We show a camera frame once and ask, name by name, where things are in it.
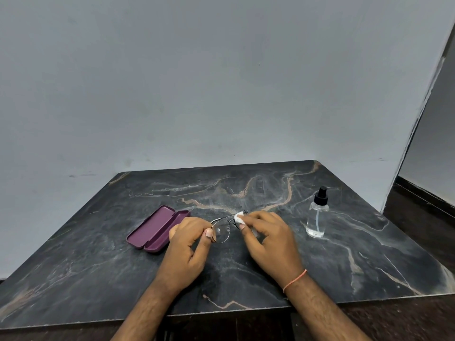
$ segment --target eyeglasses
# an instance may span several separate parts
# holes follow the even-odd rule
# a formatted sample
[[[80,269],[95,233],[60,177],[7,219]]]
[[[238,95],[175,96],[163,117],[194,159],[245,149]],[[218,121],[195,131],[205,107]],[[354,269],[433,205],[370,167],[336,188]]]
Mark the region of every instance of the eyeglasses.
[[[237,223],[234,220],[234,215],[224,216],[223,218],[218,218],[212,220],[210,223],[212,224],[212,229],[215,232],[215,241],[219,244],[224,243],[228,240],[229,235],[231,234],[231,224],[233,224],[237,229],[239,229]]]

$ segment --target baseboard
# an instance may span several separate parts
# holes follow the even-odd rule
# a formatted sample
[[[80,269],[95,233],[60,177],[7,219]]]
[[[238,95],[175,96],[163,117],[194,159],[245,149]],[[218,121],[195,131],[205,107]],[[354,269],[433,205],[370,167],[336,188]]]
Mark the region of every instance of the baseboard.
[[[432,205],[434,208],[437,208],[441,212],[444,212],[455,218],[455,206],[452,206],[447,201],[442,200],[429,191],[422,189],[415,184],[412,184],[400,176],[396,178],[394,185],[398,188],[401,194],[405,194],[417,203],[425,202]]]

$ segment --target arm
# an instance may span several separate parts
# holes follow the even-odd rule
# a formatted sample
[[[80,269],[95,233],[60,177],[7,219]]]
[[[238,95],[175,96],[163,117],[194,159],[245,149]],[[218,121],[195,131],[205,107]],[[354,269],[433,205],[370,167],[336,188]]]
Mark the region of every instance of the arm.
[[[292,230],[276,213],[259,211],[241,218],[248,226],[241,225],[239,228],[251,257],[280,287],[285,287],[303,273],[304,267]],[[250,227],[266,236],[262,244]],[[308,273],[289,285],[285,293],[316,340],[370,340]]]
[[[212,243],[212,225],[185,218],[169,231],[170,244],[155,280],[146,289],[112,341],[150,341],[177,295],[201,274]],[[191,246],[201,237],[196,250]]]

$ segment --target dark wooden floor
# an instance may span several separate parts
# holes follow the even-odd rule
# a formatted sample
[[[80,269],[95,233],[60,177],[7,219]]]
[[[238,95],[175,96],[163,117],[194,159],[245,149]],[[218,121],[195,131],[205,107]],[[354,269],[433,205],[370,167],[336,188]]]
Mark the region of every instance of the dark wooden floor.
[[[401,186],[392,189],[384,215],[455,272],[455,218]],[[373,340],[455,340],[455,295],[345,304],[342,310]],[[1,333],[2,341],[109,340],[120,323]],[[173,324],[173,341],[312,340],[294,313],[196,319]]]

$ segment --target table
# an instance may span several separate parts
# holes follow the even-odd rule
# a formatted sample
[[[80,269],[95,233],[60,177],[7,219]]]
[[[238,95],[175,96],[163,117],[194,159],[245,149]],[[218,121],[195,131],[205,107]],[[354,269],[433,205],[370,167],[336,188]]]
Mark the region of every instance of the table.
[[[324,237],[313,239],[304,223],[321,185],[331,212]],[[135,171],[114,177],[0,285],[0,329],[124,319],[163,257],[125,237],[163,204],[208,220],[277,212],[336,303],[455,292],[450,271],[317,161]],[[169,315],[286,307],[234,229]]]

